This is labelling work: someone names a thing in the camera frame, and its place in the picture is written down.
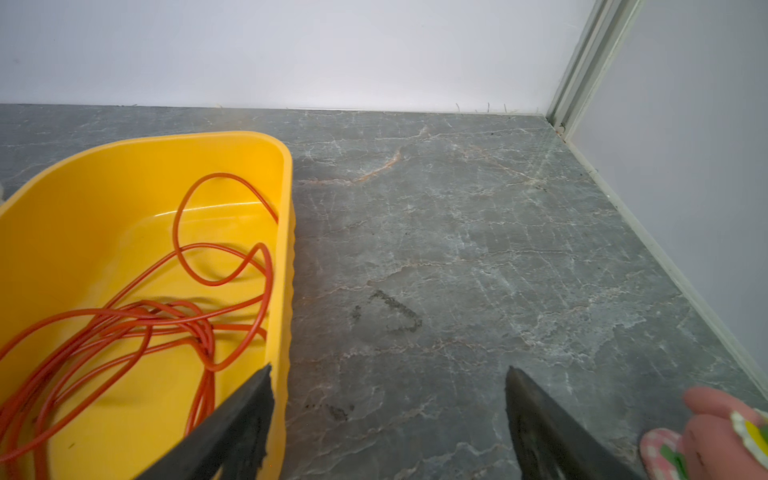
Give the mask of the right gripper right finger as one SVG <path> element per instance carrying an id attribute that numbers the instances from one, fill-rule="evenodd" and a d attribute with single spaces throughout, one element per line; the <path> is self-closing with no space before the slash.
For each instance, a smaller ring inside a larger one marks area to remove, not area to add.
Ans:
<path id="1" fill-rule="evenodd" d="M 637 479 L 523 370 L 505 378 L 506 412 L 523 479 Z"/>

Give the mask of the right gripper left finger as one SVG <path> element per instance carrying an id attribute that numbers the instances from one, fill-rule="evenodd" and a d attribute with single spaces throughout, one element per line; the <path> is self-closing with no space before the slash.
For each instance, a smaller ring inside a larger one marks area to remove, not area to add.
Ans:
<path id="1" fill-rule="evenodd" d="M 254 373 L 140 479 L 254 479 L 267 455 L 275 407 L 267 365 Z"/>

